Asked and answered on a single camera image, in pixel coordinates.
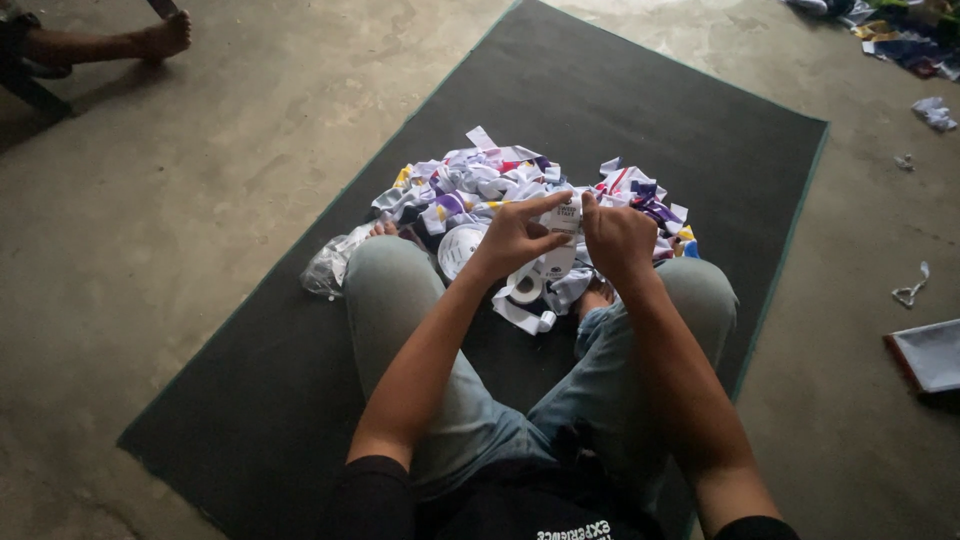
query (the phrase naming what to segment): mat border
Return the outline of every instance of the mat border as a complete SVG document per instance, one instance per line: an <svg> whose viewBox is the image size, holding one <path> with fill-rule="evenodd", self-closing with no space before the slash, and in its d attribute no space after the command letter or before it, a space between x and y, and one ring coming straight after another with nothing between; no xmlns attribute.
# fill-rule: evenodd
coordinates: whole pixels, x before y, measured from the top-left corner
<svg viewBox="0 0 960 540"><path fill-rule="evenodd" d="M217 328L217 330L216 330L212 335L210 335L210 337L206 340L206 342L205 342L204 345L200 348L200 350L198 350L198 351L190 358L190 360L188 360L187 363L184 364L182 368L180 368L180 370L177 372L177 374L174 375L173 378L170 379L170 380L163 386L163 389L160 390L159 393L157 393L156 396L154 396L154 398L151 399L150 402L149 402L146 406L144 406L143 409L142 409L139 413L137 413L137 415L130 421L129 424L127 424L127 427L124 428L124 430L120 433L120 435L119 435L119 436L117 437L117 439L116 439L115 446L116 446L117 448L119 448L119 449L121 449L121 450L124 450L124 451L127 452L128 454L131 454L134 458L136 458L138 461L140 461L141 464L143 464L144 468L147 469L147 471L150 472L151 475L153 475L153 476L156 477L156 475L153 474L153 469L152 469L147 463L144 463L143 460L142 460L142 458L141 458L139 455L135 455L135 454L133 454L132 452L130 452L129 450L123 448L123 446L121 446L121 441L122 441L122 440L124 439L124 437L127 435L127 432L128 432L134 425L136 425L136 424L140 421L140 418L141 418L143 415L145 415L146 412L147 412L151 407L153 407L153 405L154 405L156 402L158 402L158 401L163 397L163 395L167 392L167 390L168 390L171 386L174 385L175 382L177 382L177 380L180 378L180 375L181 375L184 371L186 371L186 369L187 369L187 367L189 367L190 363L193 362L194 359L196 359L198 356L201 355L201 353L203 353L203 352L206 350L206 348L210 345L210 343L213 341L213 339L214 339L218 334L220 334L220 332L223 331L224 328L233 320L233 317L236 316L237 312L239 312L240 309L243 308L243 306L245 306L246 303L251 300L251 298L253 297L253 294L256 293L256 291L260 288L260 286L266 281L267 277L270 276L270 275L274 272L274 270L276 270L276 268L279 266L280 262L283 261L283 260L287 257L287 255L289 255L289 253L290 253L291 251L293 251L294 247L296 247L298 244L300 244L300 242L301 242L301 241L307 236L307 234L313 229L313 226L316 225L317 222L319 222L320 220L322 220L322 219L324 218L324 216L326 215L326 213L329 212L330 209L332 209L332 208L337 204L337 202L340 200L340 198L343 197L343 195L347 192L348 189L350 189L350 187L353 185L353 183L355 183L355 182L357 181L357 179L359 179L359 178L363 175L363 173L367 171L367 169L370 167L371 163L373 163L373 160L375 160L376 157L379 156L381 152L383 152L383 149L386 148L387 145L389 145L389 144L396 138L396 136L400 134L401 131L403 131L403 128L406 127L407 123L410 122L410 120L411 120L414 116L416 116L418 113L420 113L420 110L423 109L423 107L426 105L426 103L430 101L430 99L434 96L435 93L437 93L437 91L441 88L441 86L443 86L444 83L446 83L446 80L450 78L450 76L453 74L453 72L455 72L458 68L460 68L461 64L463 64L465 61L467 61L467 59L469 58L469 56L470 56L471 54L473 54L473 51L476 50L476 48L484 41L484 39L487 38L487 36L490 34L490 32L492 32L493 29L496 28L496 26L497 26L498 24L500 24L500 22L503 20L504 17L506 17L506 16L507 16L510 12L512 12L517 6L519 6L522 2L525 2L525 1L539 1L539 0L514 0L514 2L511 3L510 6L508 6L507 9L504 10L504 12L501 13L500 16L498 16L498 17L496 18L496 20L493 22L493 24L490 25L490 28L488 28L487 31L484 32L484 34L477 39L477 41L473 44L473 46L470 47L470 50L467 51L467 53L464 54L464 56L463 56L459 61L457 61L457 63L456 63L452 68L450 68L450 70L446 73L446 75L444 75L444 77L437 83L437 85L434 86L433 90L431 90L430 93L427 94L427 96L426 96L425 98L423 98L423 101L421 101L420 104L419 104L414 110L412 110L409 114L407 114L406 118L403 119L403 122L400 123L399 127L396 128L396 130L394 131L394 133L393 133L392 135L390 135L390 137L389 137L387 140L385 140L382 145L380 145L380 147L377 149L377 151L374 152L374 153L371 155L371 157L367 160L366 163L364 163L363 167L361 167L361 168L357 171L357 173L353 176L353 178L350 179L350 181L347 182L347 183L340 189L339 192L337 192L336 196L334 196L334 198L326 205L326 208L324 208L324 210L320 212L320 214L317 216L317 218L313 220L313 222L303 231L303 233L302 233L300 236L298 236L298 238L290 245L290 247L287 249L287 251L285 251L285 252L283 253L283 255L280 256L280 258L278 258L278 259L276 260L276 262L274 263L274 265L271 266L270 269L266 272L266 274L263 275L263 278L261 278L260 281L256 284L256 286L255 286L253 289L251 289L250 293L249 293L249 294L247 295L247 297L243 300L243 302L241 302L239 305L237 305L237 307L235 307L235 308L233 309L233 311L230 313L229 317L227 317L226 319L224 319L224 322L220 324L220 326ZM735 85L735 84L733 84L733 83L729 83L729 82L727 82L727 81L724 81L723 79L720 79L719 77L716 77L716 76L713 75L713 74L707 73L706 71L704 71L704 70L702 70L702 69L700 69L700 68L698 68L698 67L695 67L695 66L693 66L693 65L690 65L690 64L688 64L688 63L686 63L686 62L683 62L683 61L679 61L679 60L677 60L677 59L675 59L675 58L672 58L672 57L670 57L670 56L668 56L668 55L660 52L660 51L657 51L657 50L651 49L651 48L649 48L649 47L646 47L646 46L644 46L644 45L642 45L642 44L640 44L640 43L637 43L636 41L633 41L632 39L626 38L626 37L624 37L624 36L621 36L620 34L617 34L617 33L612 32L612 31L610 31L610 30L608 30L608 29L606 29L606 28L603 28L603 27L599 26L598 24L594 23L593 21L585 20L585 19L581 18L580 16L578 16L578 15L572 13L572 12L568 12L568 11L563 10L563 9L561 9L561 8L558 8L558 7L556 7L556 6L551 6L550 4L547 4L547 3L545 3L545 2L541 2L541 3L542 3L544 6L550 8L550 9L552 9L552 10L556 10L556 11L558 11L558 12L562 12L562 13L564 13L564 14L567 14L567 15L569 15L569 16L577 19L577 20L580 20L580 21L582 21L582 22L585 22L585 23L589 24L590 26L592 26L592 27L594 27L594 28L597 28L597 29L599 29L599 30L604 31L604 32L606 32L607 34L611 34L611 35L613 35L613 36L619 37L620 39L624 39L624 40L626 40L626 41L629 41L629 42L631 42L633 45L636 45L637 47L642 47L643 49L646 49L647 51L656 53L656 54L658 54L658 55L660 55L660 56L662 56L662 57L664 57L664 58L666 58L666 59L668 59L668 60L671 60L671 61L674 61L674 62L679 63L679 64L681 64L681 65L684 65L684 66L686 66L686 67L688 67L688 68L690 68L690 69L693 69L694 71L697 71L697 72L699 72L699 73L702 73L702 74L710 77L711 79L714 79L714 80L716 80L716 81L719 81L719 82L721 82L721 83L723 83L723 84L725 84L725 85L732 86L732 87L734 87L734 88L736 88L736 89L738 89L738 90L740 90L740 91L746 92L746 93L748 93L748 94L750 94L750 95L752 95L752 96L754 96L754 97L760 98L760 99L762 99L763 101L766 101L766 102L768 102L768 103L771 103L771 104L773 104L773 105L776 105L777 107L780 107L781 109L789 110L790 112L793 112L793 113L795 113L795 114L799 114L800 116L803 116L803 117L805 117L805 118L809 118L809 119L812 119L812 120L818 120L818 121L824 122L824 123L826 124L826 125L824 126L824 134L821 136L821 138L820 138L820 144L819 144L818 147L817 147L817 152L816 152L816 154L814 154L813 160L812 160L811 163L810 163L810 168L809 168L809 171L807 172L807 175L806 175L806 182L804 183L804 190L803 190L803 192L801 193L801 195L800 195L800 201L797 203L797 207L796 207L796 209L794 210L793 218L792 218L792 220L791 220L791 222L790 222L790 229L788 230L786 239L785 239L784 242L783 242L783 250L782 250L782 252L780 253L780 261L779 261L778 264L777 264L777 270L776 270L776 272L774 273L773 279L770 281L770 287L767 289L766 299L765 299L764 302L763 302L763 307L760 309L760 314L758 315L757 320L756 320L756 328L754 329L754 334L753 334L753 335L751 336L751 338L750 338L750 344L749 344L749 346L748 346L748 348L747 348L747 353L746 353L746 355L744 355L743 364L742 364L742 366L740 367L740 373L739 373L739 375L737 376L736 385L733 387L733 391L732 391L732 393L731 393L731 401L733 401L734 403L736 403L736 398L737 398L737 397L739 396L739 394L740 394L740 390L741 390L741 387L742 387L742 385L743 385L743 381L744 381L744 379L746 378L746 375L747 375L747 370L750 368L750 362L751 362L751 360L753 359L754 350L756 349L756 342L757 342L757 340L759 339L759 336L760 336L761 331L763 330L763 324L766 322L767 311L770 309L770 305L773 303L774 293L776 292L776 290L777 290L777 285L778 285L778 283L780 282L780 274L783 272L783 266L784 266L784 264L786 263L787 255L788 255L788 253L789 253L789 251L790 251L790 244L793 243L793 236L794 236L794 233L795 233L796 230L797 230L797 222L800 220L800 214L803 212L803 209L804 209L804 202L806 201L806 195L807 195L807 193L809 192L810 185L813 183L813 177L814 177L814 175L816 174L817 166L818 166L819 163L820 163L820 157L822 156L823 151L824 151L824 147L825 147L826 144L827 144L828 135L829 135L829 131L830 131L830 121L829 121L829 120L824 120L823 118L818 118L818 117L816 117L816 116L812 116L812 115L807 114L807 113L805 113L805 112L800 112L800 111L797 111L797 110L790 109L790 108L787 107L786 105L780 104L780 103L778 103L778 102L776 102L776 101L773 101L772 99L769 99L769 98L767 98L767 97L765 97L765 96L761 96L761 95L759 95L759 94L757 94L757 93L755 93L755 92L753 92L753 91L750 91L749 89L744 88L744 87L742 87L742 86ZM220 524L216 519L214 519L212 515L209 515L201 506L199 506L198 504L192 504L190 501L187 501L187 502L190 503L191 505L196 506L198 509L200 509L200 510L201 510L201 514L207 519L207 521L209 521L211 524L213 524L213 525L214 525L216 528L218 528L219 530L221 530L221 531L223 531L224 533L226 533L226 528L224 528L224 527L222 526L222 524ZM694 511L694 512L692 512L692 513L690 514L690 519L689 519L689 521L688 521L688 523L687 523L686 532L685 532L683 538L689 538L689 537L690 537L690 533L691 533L692 530L693 530L693 527L694 527L694 523L695 523L695 522L696 522L696 511Z"/></svg>

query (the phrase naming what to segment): bare foot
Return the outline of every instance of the bare foot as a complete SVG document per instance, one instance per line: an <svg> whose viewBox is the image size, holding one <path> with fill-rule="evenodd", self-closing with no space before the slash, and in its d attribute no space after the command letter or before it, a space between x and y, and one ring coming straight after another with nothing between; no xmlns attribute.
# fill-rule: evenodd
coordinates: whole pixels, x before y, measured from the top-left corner
<svg viewBox="0 0 960 540"><path fill-rule="evenodd" d="M383 235L387 235L387 236L399 235L399 233L396 231L396 225L394 225L393 221L388 221L386 225L380 225L379 223L377 223L376 225L373 226L372 229L370 229L370 234L367 234L367 238L370 238L372 236L383 236Z"/></svg>
<svg viewBox="0 0 960 540"><path fill-rule="evenodd" d="M181 11L163 22L130 34L138 58L161 61L190 47L190 13Z"/></svg>
<svg viewBox="0 0 960 540"><path fill-rule="evenodd" d="M577 322L581 323L587 313L595 307L607 307L613 304L613 287L608 282L601 282L593 278L587 285L587 290L577 300Z"/></svg>

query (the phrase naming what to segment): chair leg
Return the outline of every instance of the chair leg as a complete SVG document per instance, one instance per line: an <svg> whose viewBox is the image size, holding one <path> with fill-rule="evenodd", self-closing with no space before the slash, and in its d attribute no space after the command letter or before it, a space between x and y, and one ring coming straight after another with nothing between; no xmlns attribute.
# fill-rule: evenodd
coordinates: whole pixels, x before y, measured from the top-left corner
<svg viewBox="0 0 960 540"><path fill-rule="evenodd" d="M22 73L3 73L2 70L0 70L0 86L6 88L35 109L53 114L57 118L63 118L72 111L70 104L64 102L57 97L56 94L43 87L43 85Z"/></svg>

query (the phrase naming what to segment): plastic bag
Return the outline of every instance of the plastic bag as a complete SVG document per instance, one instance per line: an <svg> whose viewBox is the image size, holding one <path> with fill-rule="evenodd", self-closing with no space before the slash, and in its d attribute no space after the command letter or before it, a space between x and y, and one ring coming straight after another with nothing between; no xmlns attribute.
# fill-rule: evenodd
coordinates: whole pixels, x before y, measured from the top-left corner
<svg viewBox="0 0 960 540"><path fill-rule="evenodd" d="M300 274L300 284L306 290L325 296L327 300L343 298L341 285L347 271L347 261L357 246L363 242L376 220L357 227L350 234L340 234L330 238L326 245L310 259L306 269Z"/></svg>

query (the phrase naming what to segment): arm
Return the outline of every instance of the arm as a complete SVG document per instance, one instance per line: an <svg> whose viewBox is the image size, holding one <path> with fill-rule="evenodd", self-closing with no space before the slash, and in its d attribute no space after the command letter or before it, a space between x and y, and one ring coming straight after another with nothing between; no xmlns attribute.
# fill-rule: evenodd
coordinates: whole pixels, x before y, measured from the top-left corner
<svg viewBox="0 0 960 540"><path fill-rule="evenodd" d="M447 379L473 313L488 288L569 236L530 222L572 193L511 203L493 219L477 251L400 348L367 402L347 455L386 455L409 471L413 450L444 399Z"/></svg>
<svg viewBox="0 0 960 540"><path fill-rule="evenodd" d="M736 410L654 271L656 224L633 209L600 208L585 194L584 231L643 344L636 355L643 392L694 490L706 537L742 517L779 518Z"/></svg>

